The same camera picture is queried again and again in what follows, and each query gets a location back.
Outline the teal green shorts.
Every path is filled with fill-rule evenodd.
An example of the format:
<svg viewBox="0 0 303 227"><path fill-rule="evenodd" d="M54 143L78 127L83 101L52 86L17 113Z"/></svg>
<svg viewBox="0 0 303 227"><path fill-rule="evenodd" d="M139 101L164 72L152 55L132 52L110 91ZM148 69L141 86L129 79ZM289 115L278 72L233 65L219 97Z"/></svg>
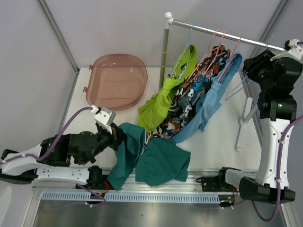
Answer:
<svg viewBox="0 0 303 227"><path fill-rule="evenodd" d="M191 153L176 146L170 139L153 138L141 126L120 124L126 139L115 152L117 162L108 175L112 187L122 189L129 175L149 186L159 186L171 180L185 182Z"/></svg>

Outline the light blue shorts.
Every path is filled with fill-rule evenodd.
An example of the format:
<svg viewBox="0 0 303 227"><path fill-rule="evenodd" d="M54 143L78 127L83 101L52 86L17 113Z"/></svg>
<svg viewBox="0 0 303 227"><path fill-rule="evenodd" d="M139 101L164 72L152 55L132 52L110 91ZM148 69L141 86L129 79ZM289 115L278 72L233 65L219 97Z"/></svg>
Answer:
<svg viewBox="0 0 303 227"><path fill-rule="evenodd" d="M222 70L217 76L212 78L210 90L197 101L196 114L193 120L172 137L175 143L184 142L197 131L205 131L210 118L222 106L220 103L221 98L234 75L240 70L242 60L242 54L239 52L235 53L232 59L227 61L229 64L227 70Z"/></svg>

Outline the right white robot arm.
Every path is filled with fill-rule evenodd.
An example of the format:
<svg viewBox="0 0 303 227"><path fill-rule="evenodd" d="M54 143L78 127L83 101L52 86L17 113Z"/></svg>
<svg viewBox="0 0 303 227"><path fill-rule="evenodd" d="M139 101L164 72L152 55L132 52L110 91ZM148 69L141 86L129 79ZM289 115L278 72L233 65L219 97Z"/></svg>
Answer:
<svg viewBox="0 0 303 227"><path fill-rule="evenodd" d="M290 135L297 122L297 102L291 95L301 76L303 65L295 58L274 55L265 50L246 59L243 74L260 86L259 119L262 128L261 159L255 178L245 176L239 169L222 168L216 185L226 191L235 186L243 200L270 204L295 200L289 189L287 156Z"/></svg>

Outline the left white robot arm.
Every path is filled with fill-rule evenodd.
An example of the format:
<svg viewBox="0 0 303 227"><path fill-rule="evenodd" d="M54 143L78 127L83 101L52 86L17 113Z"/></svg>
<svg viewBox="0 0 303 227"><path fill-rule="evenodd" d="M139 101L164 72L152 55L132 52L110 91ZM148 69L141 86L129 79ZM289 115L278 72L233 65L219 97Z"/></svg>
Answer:
<svg viewBox="0 0 303 227"><path fill-rule="evenodd" d="M106 148L114 151L126 140L126 134L115 124L112 132L97 127L96 134L55 135L36 147L17 152L5 149L0 158L0 179L3 182L26 185L36 181L75 183L76 188L104 190L109 186L108 176L96 165L96 156Z"/></svg>

